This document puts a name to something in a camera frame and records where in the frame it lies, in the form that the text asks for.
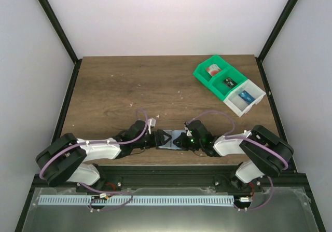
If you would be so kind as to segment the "red white card in bin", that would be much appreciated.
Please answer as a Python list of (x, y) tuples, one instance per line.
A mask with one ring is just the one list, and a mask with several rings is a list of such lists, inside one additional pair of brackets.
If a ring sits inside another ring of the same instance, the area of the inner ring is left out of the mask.
[(206, 71), (211, 75), (212, 77), (221, 72), (221, 68), (217, 64), (211, 64), (206, 68)]

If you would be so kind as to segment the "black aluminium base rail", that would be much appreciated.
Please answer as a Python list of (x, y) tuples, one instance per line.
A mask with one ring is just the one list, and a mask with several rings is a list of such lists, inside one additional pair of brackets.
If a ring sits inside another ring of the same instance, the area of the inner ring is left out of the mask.
[[(100, 166), (106, 181), (120, 183), (122, 189), (144, 187), (226, 187), (237, 165), (192, 166)], [(283, 171), (272, 178), (276, 187), (300, 187), (310, 190), (305, 173)]]

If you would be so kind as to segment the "black frame post right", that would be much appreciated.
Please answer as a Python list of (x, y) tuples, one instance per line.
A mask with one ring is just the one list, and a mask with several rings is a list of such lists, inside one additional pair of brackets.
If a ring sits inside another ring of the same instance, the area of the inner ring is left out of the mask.
[(258, 59), (259, 61), (263, 61), (267, 54), (269, 53), (270, 49), (272, 48), (275, 40), (277, 39), (279, 33), (281, 32), (284, 24), (286, 23), (288, 17), (292, 13), (294, 7), (296, 6), (298, 0), (287, 0), (280, 16), (277, 19), (277, 22), (275, 23), (270, 35), (268, 36), (268, 39), (266, 40)]

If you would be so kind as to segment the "blue card in bin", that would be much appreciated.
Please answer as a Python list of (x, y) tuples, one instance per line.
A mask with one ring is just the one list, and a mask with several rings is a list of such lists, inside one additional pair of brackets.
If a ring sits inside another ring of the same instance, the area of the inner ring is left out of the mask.
[(255, 98), (252, 97), (247, 91), (243, 90), (238, 94), (238, 96), (244, 100), (247, 104), (251, 104), (255, 101)]

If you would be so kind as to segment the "white plastic bin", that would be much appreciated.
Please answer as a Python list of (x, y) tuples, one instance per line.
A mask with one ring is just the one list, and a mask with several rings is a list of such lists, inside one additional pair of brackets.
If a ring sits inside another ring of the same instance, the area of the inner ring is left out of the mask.
[(254, 105), (257, 105), (266, 93), (251, 80), (236, 86), (226, 96), (223, 102), (238, 116), (246, 114)]

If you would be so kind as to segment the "green plastic bin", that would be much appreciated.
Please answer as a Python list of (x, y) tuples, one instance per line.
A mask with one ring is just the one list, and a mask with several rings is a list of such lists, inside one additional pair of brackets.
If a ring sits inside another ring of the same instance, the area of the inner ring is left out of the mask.
[(209, 82), (208, 89), (214, 93), (221, 101), (247, 80), (247, 77), (236, 70), (228, 67), (213, 76)]
[(208, 87), (218, 73), (224, 73), (230, 64), (219, 55), (213, 55), (200, 63), (193, 72), (193, 76), (204, 86)]

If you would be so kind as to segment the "black leather card holder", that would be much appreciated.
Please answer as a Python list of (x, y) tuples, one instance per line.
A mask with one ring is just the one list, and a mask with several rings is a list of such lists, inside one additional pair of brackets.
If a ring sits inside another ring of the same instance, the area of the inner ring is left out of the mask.
[(173, 145), (173, 140), (176, 139), (181, 133), (184, 133), (185, 130), (164, 130), (166, 133), (172, 136), (171, 140), (164, 146), (156, 147), (156, 149), (165, 149), (173, 151), (185, 151), (186, 149), (176, 149)]

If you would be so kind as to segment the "dark green card in bin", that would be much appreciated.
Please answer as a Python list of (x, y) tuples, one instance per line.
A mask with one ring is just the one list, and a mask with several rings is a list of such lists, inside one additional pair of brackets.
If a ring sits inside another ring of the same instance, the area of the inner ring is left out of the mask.
[(226, 78), (223, 81), (223, 84), (226, 85), (227, 87), (229, 87), (230, 89), (237, 85), (237, 83), (233, 79), (231, 79), (230, 77)]

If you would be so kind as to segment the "black frame post left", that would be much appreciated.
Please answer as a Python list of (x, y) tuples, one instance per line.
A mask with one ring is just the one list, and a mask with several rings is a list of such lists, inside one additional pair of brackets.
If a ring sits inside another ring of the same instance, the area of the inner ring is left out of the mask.
[(50, 3), (48, 0), (38, 0), (39, 4), (41, 5), (44, 13), (46, 14), (48, 20), (50, 21), (54, 31), (56, 32), (58, 38), (60, 39), (63, 47), (65, 48), (67, 54), (69, 55), (70, 59), (74, 64), (77, 64), (79, 58), (77, 57), (70, 41), (68, 40), (65, 31), (63, 30), (61, 23), (59, 22), (56, 14), (54, 13)]

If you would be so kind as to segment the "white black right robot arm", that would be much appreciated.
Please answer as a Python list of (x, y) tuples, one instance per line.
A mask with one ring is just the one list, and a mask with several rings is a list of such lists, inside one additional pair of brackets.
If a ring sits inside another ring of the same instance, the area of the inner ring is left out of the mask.
[(203, 123), (194, 120), (185, 124), (173, 144), (187, 151), (202, 150), (209, 157), (246, 155), (249, 160), (239, 165), (234, 181), (248, 184), (254, 179), (268, 176), (278, 177), (288, 169), (294, 149), (262, 125), (256, 125), (241, 134), (213, 136)]

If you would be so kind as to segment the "black frame post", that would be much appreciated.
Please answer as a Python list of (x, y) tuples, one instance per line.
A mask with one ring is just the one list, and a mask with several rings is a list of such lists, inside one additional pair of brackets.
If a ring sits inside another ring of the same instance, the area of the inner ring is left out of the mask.
[(280, 16), (277, 19), (277, 22), (275, 23), (270, 35), (268, 36), (268, 39), (266, 40), (258, 59), (259, 61), (263, 61), (267, 54), (269, 53), (270, 49), (272, 48), (275, 40), (277, 39), (279, 33), (281, 32), (284, 24), (286, 23), (288, 17), (292, 13), (294, 7), (296, 6), (298, 0), (287, 0)]
[(67, 54), (69, 55), (70, 59), (74, 64), (77, 64), (79, 58), (77, 57), (70, 41), (68, 40), (65, 31), (63, 30), (61, 23), (59, 22), (56, 14), (54, 13), (50, 3), (48, 0), (38, 0), (39, 4), (41, 5), (44, 13), (46, 14), (48, 20), (50, 21), (54, 31), (56, 32), (58, 38), (60, 39), (63, 47), (65, 48)]

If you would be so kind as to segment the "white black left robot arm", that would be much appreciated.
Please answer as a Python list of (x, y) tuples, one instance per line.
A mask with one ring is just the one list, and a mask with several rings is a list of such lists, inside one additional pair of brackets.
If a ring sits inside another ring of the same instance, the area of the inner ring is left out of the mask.
[(84, 140), (67, 133), (36, 156), (39, 177), (50, 187), (65, 182), (88, 186), (103, 184), (104, 179), (93, 160), (115, 160), (131, 155), (134, 149), (158, 148), (166, 145), (172, 136), (164, 130), (153, 131), (155, 120), (137, 120), (128, 130), (105, 140)]

